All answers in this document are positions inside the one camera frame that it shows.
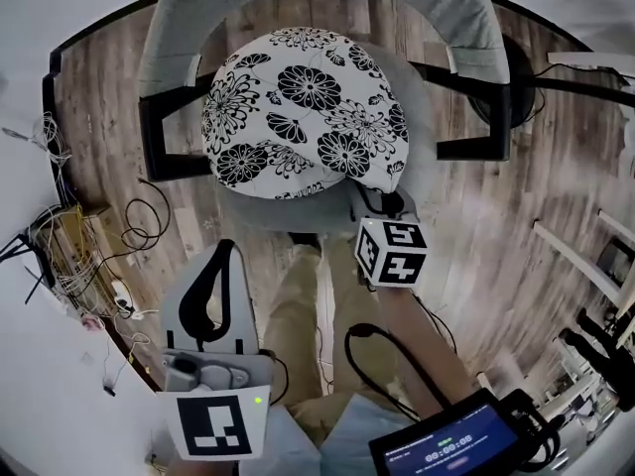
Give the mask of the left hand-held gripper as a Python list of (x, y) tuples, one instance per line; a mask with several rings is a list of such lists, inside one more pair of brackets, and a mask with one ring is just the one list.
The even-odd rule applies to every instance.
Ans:
[[(221, 323), (207, 312), (214, 293), (219, 293)], [(243, 258), (232, 240), (221, 240), (183, 267), (166, 291), (160, 318), (168, 350), (166, 390), (158, 397), (180, 458), (260, 457), (274, 359), (259, 353)], [(231, 354), (204, 353), (214, 342)]]

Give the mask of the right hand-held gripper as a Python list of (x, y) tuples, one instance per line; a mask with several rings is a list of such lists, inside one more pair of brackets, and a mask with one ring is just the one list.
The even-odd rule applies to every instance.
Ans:
[(355, 182), (351, 201), (358, 222), (354, 257), (366, 283), (414, 288), (429, 250), (414, 200), (401, 187), (381, 193)]

